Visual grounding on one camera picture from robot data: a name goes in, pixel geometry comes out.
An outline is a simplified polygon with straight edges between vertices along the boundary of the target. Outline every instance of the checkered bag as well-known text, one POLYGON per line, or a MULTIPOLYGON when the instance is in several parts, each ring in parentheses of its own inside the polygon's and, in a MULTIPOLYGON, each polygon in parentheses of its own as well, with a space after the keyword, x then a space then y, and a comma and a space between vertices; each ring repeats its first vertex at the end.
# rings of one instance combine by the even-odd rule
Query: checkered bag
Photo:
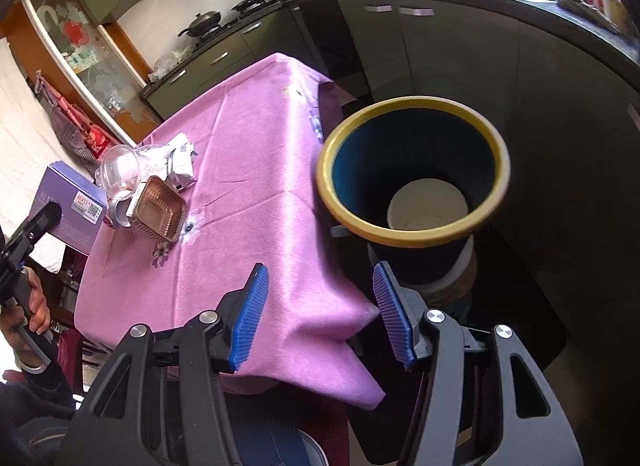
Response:
POLYGON ((66 150, 81 160, 93 175, 105 152, 120 144, 112 135, 96 125, 76 104, 70 104, 45 78, 36 73, 34 92, 49 113, 51 125, 66 150))

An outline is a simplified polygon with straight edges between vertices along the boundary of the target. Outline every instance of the flower pattern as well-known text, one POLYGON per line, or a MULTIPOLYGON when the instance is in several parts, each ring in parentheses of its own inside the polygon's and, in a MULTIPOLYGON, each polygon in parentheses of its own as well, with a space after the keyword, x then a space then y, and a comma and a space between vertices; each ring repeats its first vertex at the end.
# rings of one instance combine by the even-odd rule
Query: flower pattern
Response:
POLYGON ((169 259, 169 252, 171 251, 173 246, 174 245, 169 242, 156 243, 153 252, 154 259, 151 262, 156 269, 166 264, 166 261, 169 259))
POLYGON ((191 245, 200 236, 200 229, 204 225, 204 211, 193 210, 187 215, 182 227, 182 243, 191 245))

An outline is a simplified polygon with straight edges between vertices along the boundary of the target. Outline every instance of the hand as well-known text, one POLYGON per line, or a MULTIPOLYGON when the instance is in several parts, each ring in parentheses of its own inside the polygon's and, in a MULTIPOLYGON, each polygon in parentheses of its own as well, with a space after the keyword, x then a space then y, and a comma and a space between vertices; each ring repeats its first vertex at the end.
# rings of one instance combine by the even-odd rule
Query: hand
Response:
MULTIPOLYGON (((42 284, 38 275, 33 269, 25 267, 31 293, 29 295, 29 309, 33 313, 29 320, 29 328, 32 332, 42 334, 49 329, 51 323, 51 315, 47 307, 47 300, 42 292, 42 284)), ((37 368, 42 361, 31 351, 31 348, 22 340, 20 335, 15 331, 14 327, 20 325, 24 320, 24 311, 22 307, 15 305, 13 307, 3 307, 0 313, 0 330, 7 342, 14 349, 20 360, 29 367, 37 368)))

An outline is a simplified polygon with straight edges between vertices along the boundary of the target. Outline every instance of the gas stove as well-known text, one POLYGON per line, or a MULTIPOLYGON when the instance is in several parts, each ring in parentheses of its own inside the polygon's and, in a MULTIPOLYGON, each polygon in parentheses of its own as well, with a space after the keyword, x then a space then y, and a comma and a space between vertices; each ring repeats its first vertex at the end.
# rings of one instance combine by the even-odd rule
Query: gas stove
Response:
POLYGON ((264 9, 265 7, 274 5, 276 3, 278 3, 276 0, 271 0, 271 1, 261 1, 259 3, 252 5, 251 7, 242 11, 241 13, 238 13, 238 16, 233 18, 231 21, 226 22, 224 25, 219 25, 214 29, 211 29, 209 32, 200 36, 200 38, 198 38, 198 42, 196 43, 195 49, 199 49, 200 47, 206 45, 207 43, 210 43, 210 41, 215 39, 216 36, 222 34, 230 27, 233 27, 234 25, 239 23, 241 20, 248 18, 255 12, 258 12, 259 10, 264 9))

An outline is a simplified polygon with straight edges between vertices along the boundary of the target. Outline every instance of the purple box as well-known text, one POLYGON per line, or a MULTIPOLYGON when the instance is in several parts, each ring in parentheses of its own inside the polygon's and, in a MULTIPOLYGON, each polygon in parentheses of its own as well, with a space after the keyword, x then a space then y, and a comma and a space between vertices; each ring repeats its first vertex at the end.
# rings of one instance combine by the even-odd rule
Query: purple box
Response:
POLYGON ((35 215, 49 201, 60 204, 62 218, 50 234, 76 251, 89 254, 107 212, 107 195, 62 161, 49 164, 31 206, 35 215))

